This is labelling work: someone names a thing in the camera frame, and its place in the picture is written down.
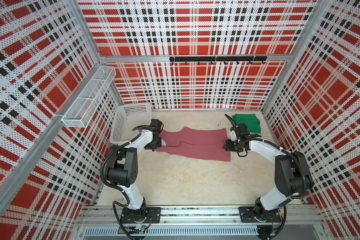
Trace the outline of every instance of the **work surface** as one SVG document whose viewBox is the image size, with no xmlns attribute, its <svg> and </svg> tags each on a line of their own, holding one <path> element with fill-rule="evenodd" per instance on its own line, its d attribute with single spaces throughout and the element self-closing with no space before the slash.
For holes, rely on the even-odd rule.
<svg viewBox="0 0 360 240">
<path fill-rule="evenodd" d="M 224 114 L 236 113 L 256 114 L 261 136 L 273 141 L 261 112 L 153 112 L 152 118 L 162 121 L 164 129 L 170 132 L 187 126 L 199 130 L 226 128 L 228 134 L 231 124 Z M 246 157 L 231 152 L 231 161 L 221 162 L 142 150 L 138 161 L 136 183 L 147 205 L 254 204 L 274 181 L 274 165 L 252 151 Z M 104 186 L 97 204 L 109 206 L 114 200 L 124 202 L 119 191 Z"/>
</svg>

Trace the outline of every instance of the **folded garment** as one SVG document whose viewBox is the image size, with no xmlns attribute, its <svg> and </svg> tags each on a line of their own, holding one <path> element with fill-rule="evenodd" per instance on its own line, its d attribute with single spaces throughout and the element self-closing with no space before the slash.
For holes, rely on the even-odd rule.
<svg viewBox="0 0 360 240">
<path fill-rule="evenodd" d="M 162 146 L 156 149 L 158 152 L 168 152 L 169 154 L 203 159 L 203 160 L 217 160 L 223 162 L 231 161 L 231 153 L 223 149 L 224 142 L 209 145 L 192 145 L 181 142 L 179 146 L 170 147 Z"/>
<path fill-rule="evenodd" d="M 233 120 L 237 123 L 245 123 L 249 132 L 261 133 L 260 120 L 255 114 L 235 114 Z"/>
<path fill-rule="evenodd" d="M 160 137 L 167 146 L 179 146 L 181 142 L 192 145 L 209 145 L 226 141 L 226 129 L 219 130 L 196 130 L 189 127 L 183 127 L 178 132 L 167 132 L 163 130 Z"/>
</svg>

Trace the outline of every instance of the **plaid wall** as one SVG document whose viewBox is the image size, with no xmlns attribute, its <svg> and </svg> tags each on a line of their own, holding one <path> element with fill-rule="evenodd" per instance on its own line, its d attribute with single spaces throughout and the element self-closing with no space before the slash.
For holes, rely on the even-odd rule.
<svg viewBox="0 0 360 240">
<path fill-rule="evenodd" d="M 78 0 L 104 56 L 290 53 L 316 2 Z"/>
<path fill-rule="evenodd" d="M 0 0 L 0 187 L 94 66 L 67 2 Z M 0 239 L 65 239 L 89 204 L 115 103 L 63 128 L 0 218 Z"/>
<path fill-rule="evenodd" d="M 109 63 L 124 103 L 260 109 L 284 62 Z"/>
<path fill-rule="evenodd" d="M 360 239 L 360 0 L 331 2 L 266 115 L 307 157 L 332 236 Z"/>
</svg>

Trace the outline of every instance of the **laundry basket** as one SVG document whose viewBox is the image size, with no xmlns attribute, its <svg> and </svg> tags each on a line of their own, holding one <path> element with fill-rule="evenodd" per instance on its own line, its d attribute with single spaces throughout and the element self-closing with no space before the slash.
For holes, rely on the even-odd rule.
<svg viewBox="0 0 360 240">
<path fill-rule="evenodd" d="M 150 125 L 152 105 L 150 103 L 132 103 L 118 106 L 113 119 L 109 141 L 113 144 L 123 144 L 137 135 L 132 131 L 140 125 Z"/>
</svg>

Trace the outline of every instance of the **green cloth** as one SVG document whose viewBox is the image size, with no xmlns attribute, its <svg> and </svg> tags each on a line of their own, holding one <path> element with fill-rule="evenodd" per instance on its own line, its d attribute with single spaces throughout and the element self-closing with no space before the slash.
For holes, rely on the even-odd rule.
<svg viewBox="0 0 360 240">
<path fill-rule="evenodd" d="M 249 132 L 261 133 L 260 120 L 255 114 L 235 114 L 233 119 L 237 124 L 245 123 Z"/>
</svg>

